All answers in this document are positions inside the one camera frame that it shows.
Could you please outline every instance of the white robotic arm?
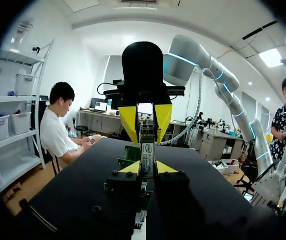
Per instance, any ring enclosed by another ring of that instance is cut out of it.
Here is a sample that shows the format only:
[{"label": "white robotic arm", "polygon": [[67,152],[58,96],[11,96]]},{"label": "white robotic arm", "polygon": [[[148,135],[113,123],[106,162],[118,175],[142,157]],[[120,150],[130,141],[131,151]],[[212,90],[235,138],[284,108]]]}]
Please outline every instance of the white robotic arm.
[{"label": "white robotic arm", "polygon": [[171,84],[177,86],[186,85],[196,65],[204,69],[204,75],[212,79],[212,81],[215,81],[216,85],[214,90],[218,97],[220,97],[230,109],[241,129],[243,139],[246,142],[255,139],[254,151],[257,157],[258,176],[264,173],[262,179],[270,179],[270,184],[273,185],[273,187],[270,187],[264,183],[262,184],[260,181],[256,182],[253,188],[256,189],[267,202],[278,202],[281,193],[286,189],[285,184],[281,183],[284,178],[282,178],[282,176],[276,177],[274,169],[269,169],[273,164],[273,160],[261,123],[257,119],[251,123],[248,122],[244,106],[238,97],[233,94],[233,92],[239,88],[239,81],[236,76],[214,59],[200,44],[184,35],[177,35],[174,38],[167,58],[170,58],[167,62],[171,62],[171,64],[169,64],[164,71],[164,80]]}]

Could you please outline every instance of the circuit board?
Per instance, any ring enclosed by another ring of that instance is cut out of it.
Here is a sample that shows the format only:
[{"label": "circuit board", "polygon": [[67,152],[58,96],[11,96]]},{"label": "circuit board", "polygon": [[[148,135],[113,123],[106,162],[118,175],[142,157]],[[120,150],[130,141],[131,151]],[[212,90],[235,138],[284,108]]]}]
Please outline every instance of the circuit board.
[{"label": "circuit board", "polygon": [[141,160],[141,149],[139,147],[125,146],[125,151],[127,151],[127,156],[117,159],[117,164],[121,166],[121,169]]}]

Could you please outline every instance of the stool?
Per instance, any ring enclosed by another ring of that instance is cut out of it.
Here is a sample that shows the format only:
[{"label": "stool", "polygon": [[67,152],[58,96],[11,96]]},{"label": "stool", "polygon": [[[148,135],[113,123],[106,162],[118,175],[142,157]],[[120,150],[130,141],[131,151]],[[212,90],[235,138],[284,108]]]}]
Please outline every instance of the stool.
[{"label": "stool", "polygon": [[83,132],[88,131],[88,127],[87,126],[83,126],[83,125],[79,125],[75,127],[76,131],[81,132],[81,138],[83,137]]}]

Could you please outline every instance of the drawer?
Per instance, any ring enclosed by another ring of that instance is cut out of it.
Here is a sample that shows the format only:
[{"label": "drawer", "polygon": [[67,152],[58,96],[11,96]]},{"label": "drawer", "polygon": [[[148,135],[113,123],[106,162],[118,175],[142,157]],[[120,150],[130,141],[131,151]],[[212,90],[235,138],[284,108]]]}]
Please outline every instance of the drawer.
[{"label": "drawer", "polygon": [[211,144],[213,142],[213,138],[214,138],[213,135],[208,134],[208,133],[204,133],[202,142],[206,142],[208,144]]}]

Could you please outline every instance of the white shirt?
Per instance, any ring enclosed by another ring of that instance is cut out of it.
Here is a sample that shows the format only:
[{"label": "white shirt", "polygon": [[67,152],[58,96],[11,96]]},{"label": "white shirt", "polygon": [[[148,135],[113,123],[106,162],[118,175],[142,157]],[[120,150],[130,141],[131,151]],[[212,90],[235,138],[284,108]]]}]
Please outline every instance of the white shirt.
[{"label": "white shirt", "polygon": [[46,108],[41,122],[41,143],[57,157],[80,148],[69,137],[65,125],[53,111]]}]

